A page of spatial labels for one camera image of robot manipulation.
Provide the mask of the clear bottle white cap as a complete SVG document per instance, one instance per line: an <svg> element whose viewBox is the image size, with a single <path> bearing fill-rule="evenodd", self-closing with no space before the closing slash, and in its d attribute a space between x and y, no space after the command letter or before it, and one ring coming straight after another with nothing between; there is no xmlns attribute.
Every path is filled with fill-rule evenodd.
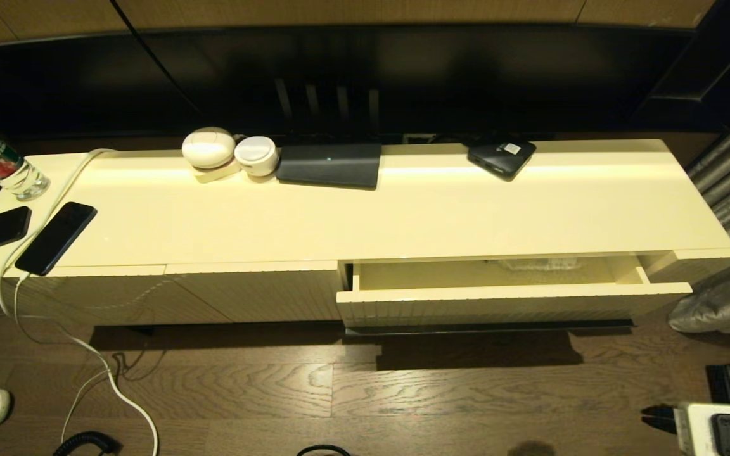
<svg viewBox="0 0 730 456"><path fill-rule="evenodd" d="M513 258L499 260L499 264L513 271L556 272L570 271L580 268L579 258Z"/></svg>

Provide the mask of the cream ribbed drawer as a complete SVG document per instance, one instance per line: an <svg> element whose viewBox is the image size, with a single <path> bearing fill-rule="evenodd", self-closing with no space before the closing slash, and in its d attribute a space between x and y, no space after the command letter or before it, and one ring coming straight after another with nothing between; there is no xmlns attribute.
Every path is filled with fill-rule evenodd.
<svg viewBox="0 0 730 456"><path fill-rule="evenodd" d="M630 320L691 292L653 282L636 256L585 256L570 271L513 271L501 259L357 263L336 296L348 328Z"/></svg>

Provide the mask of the cream tv cabinet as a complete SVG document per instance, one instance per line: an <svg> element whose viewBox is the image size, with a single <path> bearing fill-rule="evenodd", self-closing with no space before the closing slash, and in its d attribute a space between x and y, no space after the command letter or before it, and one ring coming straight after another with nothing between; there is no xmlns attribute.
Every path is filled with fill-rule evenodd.
<svg viewBox="0 0 730 456"><path fill-rule="evenodd" d="M730 237L663 142L536 148L506 182L457 144L385 146L373 191L200 184L180 152L104 152L66 195L98 214L52 271L336 260L351 289L357 263L635 256L653 282L690 286L730 266Z"/></svg>

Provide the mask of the black box with sticker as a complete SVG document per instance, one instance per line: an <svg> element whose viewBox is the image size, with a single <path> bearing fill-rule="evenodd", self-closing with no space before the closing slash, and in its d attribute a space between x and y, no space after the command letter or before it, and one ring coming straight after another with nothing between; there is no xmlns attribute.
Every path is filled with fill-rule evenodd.
<svg viewBox="0 0 730 456"><path fill-rule="evenodd" d="M502 141L470 147L467 159L476 167L506 181L512 181L536 152L536 145L525 141Z"/></svg>

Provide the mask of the cream ribbed cabinet door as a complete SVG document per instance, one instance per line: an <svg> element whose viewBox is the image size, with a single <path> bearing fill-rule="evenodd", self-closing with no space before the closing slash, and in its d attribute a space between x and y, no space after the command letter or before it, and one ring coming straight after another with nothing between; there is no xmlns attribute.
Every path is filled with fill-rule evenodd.
<svg viewBox="0 0 730 456"><path fill-rule="evenodd" d="M165 274L235 323L341 320L336 295L349 289L336 260L184 263Z"/></svg>

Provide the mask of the dark grey router box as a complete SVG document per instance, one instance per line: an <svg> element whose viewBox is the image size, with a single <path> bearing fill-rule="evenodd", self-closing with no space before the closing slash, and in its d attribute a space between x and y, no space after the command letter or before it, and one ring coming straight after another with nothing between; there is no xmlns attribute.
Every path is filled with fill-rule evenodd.
<svg viewBox="0 0 730 456"><path fill-rule="evenodd" d="M377 142L285 146L275 176L284 184L375 190L380 160Z"/></svg>

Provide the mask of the black television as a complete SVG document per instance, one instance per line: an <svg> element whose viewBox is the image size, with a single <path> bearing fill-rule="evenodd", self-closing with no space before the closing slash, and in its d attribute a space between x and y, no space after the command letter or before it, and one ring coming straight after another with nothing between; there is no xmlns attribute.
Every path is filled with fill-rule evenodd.
<svg viewBox="0 0 730 456"><path fill-rule="evenodd" d="M0 45L10 139L624 129L692 32L328 26Z"/></svg>

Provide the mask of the white round device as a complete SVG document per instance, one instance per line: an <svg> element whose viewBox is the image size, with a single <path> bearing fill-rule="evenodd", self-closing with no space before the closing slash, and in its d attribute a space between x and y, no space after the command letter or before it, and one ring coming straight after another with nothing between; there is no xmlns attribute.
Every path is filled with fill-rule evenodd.
<svg viewBox="0 0 730 456"><path fill-rule="evenodd" d="M236 144L234 158L246 174L263 178L275 173L280 163L280 150L269 137L246 137Z"/></svg>

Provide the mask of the cream flat base block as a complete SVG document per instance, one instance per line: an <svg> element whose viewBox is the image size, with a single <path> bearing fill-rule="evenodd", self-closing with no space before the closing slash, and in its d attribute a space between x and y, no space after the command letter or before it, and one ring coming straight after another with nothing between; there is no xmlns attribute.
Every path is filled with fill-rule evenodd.
<svg viewBox="0 0 730 456"><path fill-rule="evenodd" d="M220 167L215 168L198 168L191 167L191 173L200 184L210 184L217 180L229 178L241 172L240 164L235 159L227 161Z"/></svg>

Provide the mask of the white egg-shaped device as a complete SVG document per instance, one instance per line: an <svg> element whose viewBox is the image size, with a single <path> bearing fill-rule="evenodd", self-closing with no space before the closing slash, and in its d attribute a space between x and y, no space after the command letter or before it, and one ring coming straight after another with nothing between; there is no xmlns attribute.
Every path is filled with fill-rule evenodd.
<svg viewBox="0 0 730 456"><path fill-rule="evenodd" d="M194 168L211 170L234 159L236 141L220 127L205 127L190 133L182 142L183 158Z"/></svg>

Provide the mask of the cream scratched cabinet door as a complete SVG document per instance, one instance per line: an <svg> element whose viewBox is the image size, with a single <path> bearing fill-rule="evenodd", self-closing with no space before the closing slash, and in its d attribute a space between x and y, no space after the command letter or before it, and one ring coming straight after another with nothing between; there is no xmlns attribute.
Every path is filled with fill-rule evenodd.
<svg viewBox="0 0 730 456"><path fill-rule="evenodd" d="M64 324L158 326L228 323L229 318L186 288L184 277L164 265L59 267L47 276L12 268L2 279L6 308L18 316L40 315Z"/></svg>

